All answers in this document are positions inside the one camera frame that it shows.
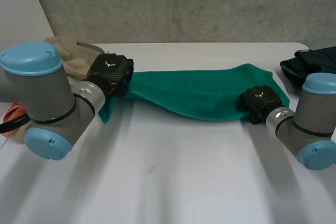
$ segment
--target gray robot arm segment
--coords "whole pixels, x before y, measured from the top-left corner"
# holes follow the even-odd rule
[[[10,84],[6,72],[0,67],[0,102],[19,102],[17,89]]]
[[[336,74],[314,73],[303,85],[296,112],[279,107],[267,127],[308,169],[325,169],[336,162]]]
[[[105,59],[113,62],[108,67]],[[1,102],[24,105],[33,126],[25,135],[35,154],[64,158],[102,108],[107,95],[123,95],[133,60],[101,54],[87,79],[72,88],[56,48],[46,42],[13,45],[0,54]]]

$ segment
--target gray wall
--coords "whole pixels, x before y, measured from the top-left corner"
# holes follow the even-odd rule
[[[86,42],[336,46],[336,0],[40,0],[55,35]]]

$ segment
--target beige cloth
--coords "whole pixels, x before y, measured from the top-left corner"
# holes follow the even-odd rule
[[[86,74],[100,54],[99,52],[77,45],[75,37],[56,36],[46,38],[45,42],[53,44],[63,60],[63,67],[67,73],[70,85],[75,85],[86,77]],[[17,143],[24,144],[26,131],[33,125],[32,121],[20,127],[14,138]]]

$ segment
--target green towel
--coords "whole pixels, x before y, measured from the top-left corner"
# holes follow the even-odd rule
[[[135,72],[126,98],[147,100],[189,118],[228,121],[248,115],[236,106],[239,95],[261,85],[273,88],[282,103],[289,105],[272,73],[251,64],[227,70]],[[117,99],[112,98],[99,111],[104,123],[116,103]]]

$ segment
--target black cloth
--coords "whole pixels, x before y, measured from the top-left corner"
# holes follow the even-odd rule
[[[295,58],[280,63],[283,73],[300,93],[306,77],[311,73],[336,73],[336,47],[301,50]]]

